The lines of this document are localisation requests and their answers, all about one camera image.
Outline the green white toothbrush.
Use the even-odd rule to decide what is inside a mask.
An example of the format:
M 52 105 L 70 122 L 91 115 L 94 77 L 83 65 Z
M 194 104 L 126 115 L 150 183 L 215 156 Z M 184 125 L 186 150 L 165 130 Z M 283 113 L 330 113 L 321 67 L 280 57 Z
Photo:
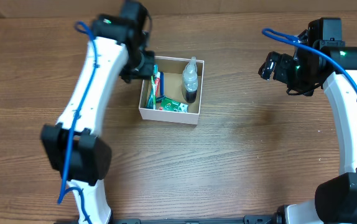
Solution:
M 153 110 L 156 109 L 156 94 L 157 94 L 157 87 L 159 85 L 159 80 L 160 80 L 160 74 L 159 74 L 159 68 L 158 65 L 154 65 L 154 76 L 151 78 L 151 85 L 152 85 L 152 106 L 151 108 Z

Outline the teal toothpaste tube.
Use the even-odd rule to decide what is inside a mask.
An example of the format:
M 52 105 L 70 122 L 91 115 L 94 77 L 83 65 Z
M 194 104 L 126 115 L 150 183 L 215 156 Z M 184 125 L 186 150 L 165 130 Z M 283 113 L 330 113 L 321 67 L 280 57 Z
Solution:
M 160 83 L 160 72 L 157 72 L 154 74 L 154 76 L 151 78 L 151 92 L 149 95 L 149 99 L 147 101 L 146 108 L 147 109 L 156 109 L 156 98 L 157 98 L 157 89 L 159 87 Z

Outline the blue disposable razor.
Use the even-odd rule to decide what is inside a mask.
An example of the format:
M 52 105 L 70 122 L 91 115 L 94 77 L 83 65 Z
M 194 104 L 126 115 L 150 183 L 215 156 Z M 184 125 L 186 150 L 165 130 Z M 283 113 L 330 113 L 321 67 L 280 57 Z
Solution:
M 157 94 L 156 94 L 156 103 L 160 103 L 164 98 L 164 73 L 159 72 L 160 74 L 160 80 L 159 80 L 159 85 L 157 87 Z

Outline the green soap packet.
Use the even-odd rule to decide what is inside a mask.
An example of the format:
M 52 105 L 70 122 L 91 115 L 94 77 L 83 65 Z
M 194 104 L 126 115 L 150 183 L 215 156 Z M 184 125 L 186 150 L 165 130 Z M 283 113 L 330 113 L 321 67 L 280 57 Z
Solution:
M 156 101 L 156 103 L 160 104 L 159 110 L 174 111 L 174 112 L 180 112 L 180 113 L 188 112 L 187 104 L 175 101 L 175 100 L 168 98 L 164 95 L 156 98 L 155 101 Z

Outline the clear bottle dark liquid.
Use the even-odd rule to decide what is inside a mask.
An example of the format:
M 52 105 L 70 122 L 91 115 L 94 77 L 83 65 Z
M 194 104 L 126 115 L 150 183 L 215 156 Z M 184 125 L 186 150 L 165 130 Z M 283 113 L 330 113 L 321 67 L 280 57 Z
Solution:
M 194 103 L 198 90 L 196 57 L 192 57 L 182 73 L 182 94 L 187 103 Z

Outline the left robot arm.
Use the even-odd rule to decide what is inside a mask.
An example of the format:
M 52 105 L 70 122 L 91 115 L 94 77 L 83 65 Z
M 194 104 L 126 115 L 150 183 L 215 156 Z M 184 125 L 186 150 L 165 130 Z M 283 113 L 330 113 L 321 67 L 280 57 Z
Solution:
M 118 78 L 129 83 L 153 75 L 154 53 L 145 50 L 151 32 L 144 30 L 151 21 L 148 13 L 101 14 L 91 26 L 83 21 L 74 25 L 88 38 L 85 62 L 66 108 L 54 125 L 43 126 L 40 140 L 61 176 L 57 202 L 74 195 L 77 223 L 113 222 L 104 188 L 112 150 L 101 139 L 103 121 Z

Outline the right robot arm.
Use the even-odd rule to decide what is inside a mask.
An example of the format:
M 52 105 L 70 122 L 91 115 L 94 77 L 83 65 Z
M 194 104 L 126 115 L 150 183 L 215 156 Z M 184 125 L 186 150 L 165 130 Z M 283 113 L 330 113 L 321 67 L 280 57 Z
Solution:
M 357 47 L 299 50 L 298 56 L 270 52 L 261 78 L 285 83 L 289 95 L 328 98 L 340 148 L 339 175 L 320 184 L 313 199 L 282 206 L 276 223 L 357 223 Z

